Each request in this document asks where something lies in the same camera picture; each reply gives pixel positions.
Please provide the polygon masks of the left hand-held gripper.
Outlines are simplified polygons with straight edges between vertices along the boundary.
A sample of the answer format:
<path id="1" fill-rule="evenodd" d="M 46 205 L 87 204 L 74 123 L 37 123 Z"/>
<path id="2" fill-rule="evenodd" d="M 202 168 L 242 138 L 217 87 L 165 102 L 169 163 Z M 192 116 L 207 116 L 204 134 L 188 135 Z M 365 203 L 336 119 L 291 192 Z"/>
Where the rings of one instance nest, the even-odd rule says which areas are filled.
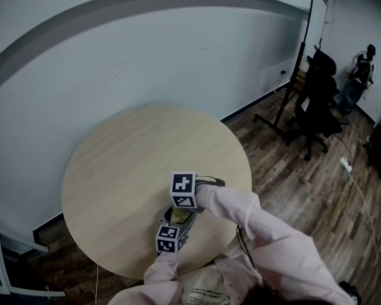
<path id="1" fill-rule="evenodd" d="M 186 244 L 188 231 L 197 218 L 196 212 L 191 212 L 182 222 L 182 228 L 171 225 L 173 207 L 170 205 L 160 217 L 160 227 L 156 235 L 156 252 L 176 254 Z"/>

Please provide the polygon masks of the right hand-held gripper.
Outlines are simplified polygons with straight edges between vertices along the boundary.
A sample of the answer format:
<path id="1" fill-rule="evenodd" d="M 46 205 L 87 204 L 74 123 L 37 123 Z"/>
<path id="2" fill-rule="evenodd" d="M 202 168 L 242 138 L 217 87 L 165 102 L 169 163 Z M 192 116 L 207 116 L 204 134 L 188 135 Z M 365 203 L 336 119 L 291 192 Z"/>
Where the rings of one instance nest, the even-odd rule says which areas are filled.
<path id="1" fill-rule="evenodd" d="M 170 180 L 170 198 L 175 208 L 198 209 L 196 193 L 201 185 L 224 187 L 225 181 L 196 172 L 173 172 Z"/>

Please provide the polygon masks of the translucent green dimpled cup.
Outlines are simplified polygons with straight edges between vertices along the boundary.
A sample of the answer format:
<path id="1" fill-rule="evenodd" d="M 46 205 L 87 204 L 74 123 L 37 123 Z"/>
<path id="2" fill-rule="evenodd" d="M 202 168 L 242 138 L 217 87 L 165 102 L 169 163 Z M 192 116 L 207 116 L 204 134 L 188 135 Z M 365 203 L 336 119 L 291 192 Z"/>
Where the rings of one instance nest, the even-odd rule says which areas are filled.
<path id="1" fill-rule="evenodd" d="M 172 207 L 171 224 L 183 224 L 192 214 L 193 211 L 183 208 Z"/>

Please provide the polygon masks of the person's right forearm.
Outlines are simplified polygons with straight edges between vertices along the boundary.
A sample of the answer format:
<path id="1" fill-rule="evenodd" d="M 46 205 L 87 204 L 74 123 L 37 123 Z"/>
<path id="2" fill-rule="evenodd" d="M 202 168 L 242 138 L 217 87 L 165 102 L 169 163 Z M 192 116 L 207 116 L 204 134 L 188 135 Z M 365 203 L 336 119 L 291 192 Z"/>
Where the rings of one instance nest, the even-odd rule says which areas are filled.
<path id="1" fill-rule="evenodd" d="M 202 184 L 197 188 L 196 201 L 216 217 L 229 219 L 241 226 L 250 239 L 258 239 L 263 245 L 271 240 L 262 221 L 262 209 L 256 194 Z"/>

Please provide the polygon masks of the person's left forearm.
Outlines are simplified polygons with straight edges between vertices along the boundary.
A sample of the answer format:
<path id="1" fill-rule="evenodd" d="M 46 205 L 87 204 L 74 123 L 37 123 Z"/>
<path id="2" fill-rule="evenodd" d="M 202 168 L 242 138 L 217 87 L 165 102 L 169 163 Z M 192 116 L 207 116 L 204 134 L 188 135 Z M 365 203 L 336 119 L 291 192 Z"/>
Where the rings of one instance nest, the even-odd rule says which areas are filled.
<path id="1" fill-rule="evenodd" d="M 171 299 L 178 289 L 178 253 L 161 253 L 144 274 L 147 295 Z"/>

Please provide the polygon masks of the person's beige printed garment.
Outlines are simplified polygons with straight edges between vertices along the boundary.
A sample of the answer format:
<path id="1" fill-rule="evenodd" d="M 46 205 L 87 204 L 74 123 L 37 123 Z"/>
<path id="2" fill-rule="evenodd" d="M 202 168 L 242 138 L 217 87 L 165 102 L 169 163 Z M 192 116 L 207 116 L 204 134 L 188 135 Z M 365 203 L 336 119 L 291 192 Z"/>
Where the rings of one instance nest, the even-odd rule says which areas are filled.
<path id="1" fill-rule="evenodd" d="M 183 290 L 180 305 L 230 305 L 224 278 L 215 264 L 178 278 Z"/>

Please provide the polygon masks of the person's torso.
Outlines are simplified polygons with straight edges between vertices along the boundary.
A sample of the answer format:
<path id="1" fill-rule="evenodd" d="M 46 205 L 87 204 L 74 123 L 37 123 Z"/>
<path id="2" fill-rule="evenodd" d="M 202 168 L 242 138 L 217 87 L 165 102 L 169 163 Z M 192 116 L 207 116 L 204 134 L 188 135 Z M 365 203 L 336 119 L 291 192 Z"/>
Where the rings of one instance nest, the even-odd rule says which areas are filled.
<path id="1" fill-rule="evenodd" d="M 223 257 L 214 264 L 230 305 L 354 305 L 327 270 L 312 238 L 302 233 L 259 243 L 249 257 Z M 178 281 L 171 299 L 158 299 L 147 295 L 143 283 L 119 292 L 108 305 L 180 305 L 182 290 Z"/>

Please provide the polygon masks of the black-framed whiteboard stand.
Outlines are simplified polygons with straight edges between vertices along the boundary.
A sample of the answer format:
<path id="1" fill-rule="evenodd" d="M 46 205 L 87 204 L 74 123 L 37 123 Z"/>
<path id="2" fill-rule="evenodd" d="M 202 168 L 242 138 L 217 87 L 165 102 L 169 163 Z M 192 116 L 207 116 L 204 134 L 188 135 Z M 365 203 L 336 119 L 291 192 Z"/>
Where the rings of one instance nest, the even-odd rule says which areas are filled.
<path id="1" fill-rule="evenodd" d="M 276 131 L 282 138 L 288 139 L 291 135 L 287 132 L 282 131 L 278 127 L 281 116 L 284 112 L 288 101 L 290 100 L 290 95 L 295 86 L 297 80 L 298 72 L 301 68 L 302 61 L 304 57 L 313 56 L 315 54 L 316 48 L 321 48 L 324 23 L 326 20 L 328 11 L 328 3 L 325 0 L 311 0 L 309 15 L 307 17 L 307 25 L 304 32 L 304 38 L 300 43 L 300 48 L 298 51 L 298 56 L 293 68 L 292 75 L 287 84 L 283 85 L 283 88 L 286 88 L 285 96 L 283 97 L 282 104 L 278 110 L 276 118 L 273 123 L 263 118 L 259 114 L 255 114 L 253 117 L 253 122 L 261 121 L 267 126 Z"/>

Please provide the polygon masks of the white desk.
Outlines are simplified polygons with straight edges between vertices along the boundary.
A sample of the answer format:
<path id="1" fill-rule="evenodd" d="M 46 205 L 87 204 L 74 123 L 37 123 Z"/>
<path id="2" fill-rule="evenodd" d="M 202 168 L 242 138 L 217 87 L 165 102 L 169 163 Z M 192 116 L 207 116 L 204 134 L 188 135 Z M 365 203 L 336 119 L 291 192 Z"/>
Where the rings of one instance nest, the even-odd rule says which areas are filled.
<path id="1" fill-rule="evenodd" d="M 4 256 L 2 252 L 1 237 L 4 236 L 6 239 L 11 240 L 15 243 L 21 244 L 23 247 L 29 250 L 34 250 L 42 254 L 47 254 L 49 252 L 48 248 L 39 245 L 28 238 L 15 233 L 12 230 L 3 228 L 0 226 L 0 295 L 10 295 L 19 294 L 31 297 L 47 297 L 47 298 L 59 298 L 65 297 L 64 291 L 49 291 L 49 290 L 31 290 L 26 288 L 14 287 L 6 271 L 6 266 L 4 263 Z"/>

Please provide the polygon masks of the black chair with patterned cushion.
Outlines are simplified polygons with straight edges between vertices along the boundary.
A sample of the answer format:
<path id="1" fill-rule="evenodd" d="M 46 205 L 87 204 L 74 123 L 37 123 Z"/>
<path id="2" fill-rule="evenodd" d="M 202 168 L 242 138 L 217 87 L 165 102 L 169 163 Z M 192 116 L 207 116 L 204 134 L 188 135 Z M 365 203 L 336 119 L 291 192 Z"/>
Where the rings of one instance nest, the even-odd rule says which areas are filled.
<path id="1" fill-rule="evenodd" d="M 353 300 L 354 305 L 362 305 L 362 298 L 358 294 L 358 288 L 354 285 L 350 285 L 346 281 L 341 281 L 338 284 Z"/>

